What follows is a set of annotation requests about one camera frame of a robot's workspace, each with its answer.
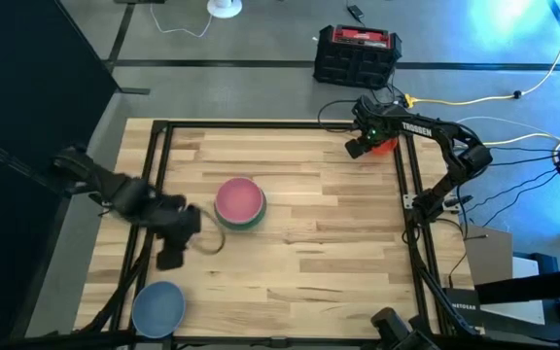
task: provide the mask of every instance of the black curtain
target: black curtain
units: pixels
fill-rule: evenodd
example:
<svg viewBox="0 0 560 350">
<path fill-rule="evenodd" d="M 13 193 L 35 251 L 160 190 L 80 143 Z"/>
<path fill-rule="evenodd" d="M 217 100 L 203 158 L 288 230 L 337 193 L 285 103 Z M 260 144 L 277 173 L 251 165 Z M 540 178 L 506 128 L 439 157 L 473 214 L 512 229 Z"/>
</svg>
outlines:
<svg viewBox="0 0 560 350">
<path fill-rule="evenodd" d="M 61 4 L 0 0 L 0 148 L 10 156 L 46 171 L 60 149 L 88 142 L 116 88 Z M 61 201 L 0 162 L 0 340 L 24 333 Z"/>
</svg>

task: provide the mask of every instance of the orange object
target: orange object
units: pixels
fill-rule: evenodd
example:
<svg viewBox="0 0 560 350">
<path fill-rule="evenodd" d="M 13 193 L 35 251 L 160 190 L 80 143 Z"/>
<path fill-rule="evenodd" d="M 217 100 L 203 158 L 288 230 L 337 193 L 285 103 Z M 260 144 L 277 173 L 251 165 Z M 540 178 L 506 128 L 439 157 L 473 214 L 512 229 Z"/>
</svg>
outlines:
<svg viewBox="0 0 560 350">
<path fill-rule="evenodd" d="M 394 150 L 395 147 L 397 147 L 398 144 L 399 144 L 399 139 L 394 138 L 392 140 L 388 140 L 388 141 L 382 143 L 381 145 L 373 148 L 370 151 L 373 152 L 375 155 L 384 156 L 384 155 L 388 154 L 390 151 Z"/>
</svg>

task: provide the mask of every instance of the white lamp base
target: white lamp base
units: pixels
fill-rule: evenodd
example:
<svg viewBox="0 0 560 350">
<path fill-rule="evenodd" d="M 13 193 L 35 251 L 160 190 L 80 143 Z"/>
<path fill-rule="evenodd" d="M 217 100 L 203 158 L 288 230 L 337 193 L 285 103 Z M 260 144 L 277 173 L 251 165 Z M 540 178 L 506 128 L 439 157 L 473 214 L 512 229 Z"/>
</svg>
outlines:
<svg viewBox="0 0 560 350">
<path fill-rule="evenodd" d="M 228 7 L 220 7 L 218 3 L 217 0 L 209 0 L 209 3 L 206 4 L 206 9 L 209 11 L 209 14 L 216 18 L 233 18 L 237 16 L 243 8 L 241 0 L 232 0 L 232 4 Z"/>
</svg>

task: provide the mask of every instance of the blue bowl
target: blue bowl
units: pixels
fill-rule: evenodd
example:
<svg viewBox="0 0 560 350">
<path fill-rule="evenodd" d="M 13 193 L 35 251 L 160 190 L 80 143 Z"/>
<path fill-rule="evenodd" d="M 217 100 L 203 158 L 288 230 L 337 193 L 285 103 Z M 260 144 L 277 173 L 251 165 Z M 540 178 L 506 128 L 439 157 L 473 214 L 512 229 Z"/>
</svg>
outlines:
<svg viewBox="0 0 560 350">
<path fill-rule="evenodd" d="M 148 285 L 133 302 L 135 329 L 149 338 L 174 333 L 185 315 L 185 297 L 173 283 L 160 281 Z"/>
</svg>

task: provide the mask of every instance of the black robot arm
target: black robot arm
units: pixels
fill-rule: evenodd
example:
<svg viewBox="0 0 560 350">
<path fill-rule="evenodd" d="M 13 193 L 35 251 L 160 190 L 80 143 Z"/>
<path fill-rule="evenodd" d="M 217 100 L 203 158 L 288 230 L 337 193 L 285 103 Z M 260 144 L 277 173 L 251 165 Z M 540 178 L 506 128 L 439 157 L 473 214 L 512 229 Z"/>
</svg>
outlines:
<svg viewBox="0 0 560 350">
<path fill-rule="evenodd" d="M 167 195 L 141 178 L 115 174 L 73 147 L 55 156 L 52 164 L 58 178 L 77 184 L 70 193 L 90 193 L 90 198 L 99 205 L 162 238 L 158 269 L 183 265 L 187 242 L 200 232 L 200 210 L 188 205 L 184 196 Z"/>
<path fill-rule="evenodd" d="M 413 200 L 414 219 L 429 223 L 442 213 L 442 203 L 448 193 L 480 175 L 492 161 L 487 149 L 476 134 L 455 122 L 443 122 L 408 113 L 399 105 L 376 105 L 366 96 L 360 97 L 354 108 L 354 124 L 361 135 L 345 144 L 352 158 L 357 158 L 383 142 L 398 137 L 401 132 L 435 140 L 446 163 L 447 173 L 432 189 L 424 190 Z M 466 145 L 459 155 L 455 142 Z"/>
</svg>

